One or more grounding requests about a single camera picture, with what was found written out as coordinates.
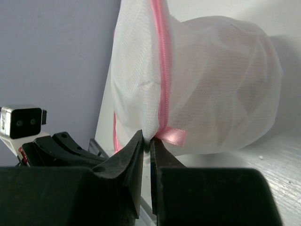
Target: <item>camera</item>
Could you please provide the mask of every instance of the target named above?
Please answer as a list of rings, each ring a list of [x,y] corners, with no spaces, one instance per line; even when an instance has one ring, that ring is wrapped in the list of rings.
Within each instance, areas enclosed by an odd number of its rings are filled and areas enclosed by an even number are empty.
[[[11,139],[30,137],[41,132],[47,111],[35,105],[7,105],[1,108],[0,133]]]

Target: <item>white table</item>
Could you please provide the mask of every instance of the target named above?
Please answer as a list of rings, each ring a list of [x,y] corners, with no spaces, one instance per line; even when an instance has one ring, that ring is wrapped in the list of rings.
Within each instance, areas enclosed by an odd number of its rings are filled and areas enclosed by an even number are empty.
[[[257,23],[271,36],[284,79],[274,127],[254,144],[231,153],[177,157],[192,167],[253,167],[262,172],[283,222],[301,224],[301,1],[299,0],[170,0],[172,15],[181,21],[222,15]],[[108,76],[95,139],[113,154],[113,108]],[[151,213],[150,168],[143,168],[142,214]]]

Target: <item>pink trim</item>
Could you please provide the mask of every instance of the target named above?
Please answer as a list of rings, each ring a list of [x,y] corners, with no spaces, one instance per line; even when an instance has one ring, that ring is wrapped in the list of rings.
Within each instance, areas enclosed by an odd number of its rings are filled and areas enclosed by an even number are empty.
[[[156,138],[159,138],[173,145],[184,147],[187,135],[187,131],[166,127],[156,134]]]
[[[116,135],[116,114],[114,113],[114,125],[113,125],[113,144],[114,144],[114,153],[116,154],[122,149],[122,146]]]
[[[172,67],[171,54],[171,36],[169,33],[169,26],[164,16],[164,5],[162,0],[151,0],[155,24],[159,39],[160,51],[160,70],[161,70],[161,95],[158,112],[159,129],[160,132],[167,127],[169,114],[169,88]]]

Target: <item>white mesh bag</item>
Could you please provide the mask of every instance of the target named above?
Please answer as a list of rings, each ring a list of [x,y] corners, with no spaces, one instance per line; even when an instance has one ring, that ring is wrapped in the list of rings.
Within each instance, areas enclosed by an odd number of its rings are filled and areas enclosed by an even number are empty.
[[[111,58],[115,151],[142,129],[174,155],[244,147],[273,125],[282,69],[257,25],[179,22],[165,0],[122,0]]]

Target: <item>gray wall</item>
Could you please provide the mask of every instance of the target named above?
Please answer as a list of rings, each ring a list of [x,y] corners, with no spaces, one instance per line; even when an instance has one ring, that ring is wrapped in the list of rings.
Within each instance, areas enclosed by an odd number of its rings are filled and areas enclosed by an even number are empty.
[[[0,0],[0,106],[48,110],[43,130],[94,137],[120,0]],[[17,160],[0,142],[0,165]]]

